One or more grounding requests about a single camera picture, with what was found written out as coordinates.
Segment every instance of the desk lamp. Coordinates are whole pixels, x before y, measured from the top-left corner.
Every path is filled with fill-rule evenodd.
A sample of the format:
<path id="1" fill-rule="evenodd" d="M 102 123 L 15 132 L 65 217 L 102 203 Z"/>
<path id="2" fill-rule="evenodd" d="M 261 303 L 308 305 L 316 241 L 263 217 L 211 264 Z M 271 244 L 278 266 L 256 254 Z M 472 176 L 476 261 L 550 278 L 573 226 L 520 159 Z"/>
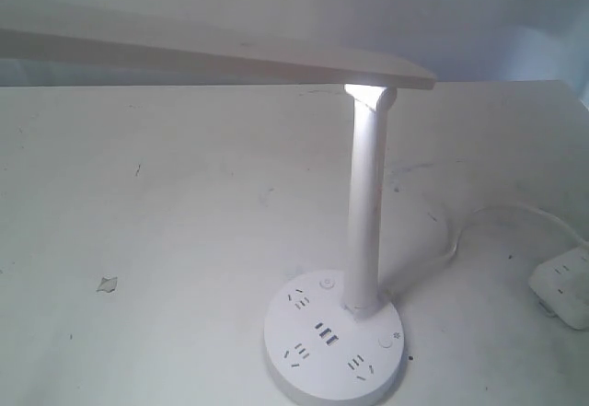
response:
<path id="1" fill-rule="evenodd" d="M 377 285 L 387 113 L 397 88 L 433 88 L 431 73 L 389 54 L 46 0 L 0 0 L 0 57 L 345 85 L 354 129 L 344 271 L 299 275 L 278 291 L 264 322 L 265 356 L 300 404 L 370 405 L 385 395 L 404 347 L 398 312 Z"/>

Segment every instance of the white desk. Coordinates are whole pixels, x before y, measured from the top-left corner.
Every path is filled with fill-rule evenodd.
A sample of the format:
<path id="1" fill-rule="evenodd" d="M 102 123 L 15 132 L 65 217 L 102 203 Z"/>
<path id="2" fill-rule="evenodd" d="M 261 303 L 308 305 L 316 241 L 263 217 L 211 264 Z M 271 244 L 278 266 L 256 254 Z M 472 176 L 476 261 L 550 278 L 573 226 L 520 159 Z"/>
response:
<path id="1" fill-rule="evenodd" d="M 589 236 L 588 135 L 560 83 L 400 92 L 382 279 L 481 203 L 540 204 Z M 0 403 L 289 404 L 262 321 L 286 279 L 342 265 L 351 142 L 341 87 L 0 89 Z M 589 333 L 526 282 L 572 244 L 530 216 L 480 221 L 398 298 L 413 360 L 386 403 L 583 404 Z"/>

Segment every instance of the lamp base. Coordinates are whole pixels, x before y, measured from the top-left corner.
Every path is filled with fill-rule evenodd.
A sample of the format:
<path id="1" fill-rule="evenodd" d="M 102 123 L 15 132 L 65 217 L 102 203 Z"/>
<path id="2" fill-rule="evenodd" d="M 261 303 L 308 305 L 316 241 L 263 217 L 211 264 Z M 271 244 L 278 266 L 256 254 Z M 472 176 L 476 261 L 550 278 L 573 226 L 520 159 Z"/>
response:
<path id="1" fill-rule="evenodd" d="M 264 323 L 271 376 L 303 405 L 368 406 L 393 384 L 404 334 L 397 310 L 383 303 L 356 320 L 341 304 L 343 273 L 299 275 L 274 297 Z"/>

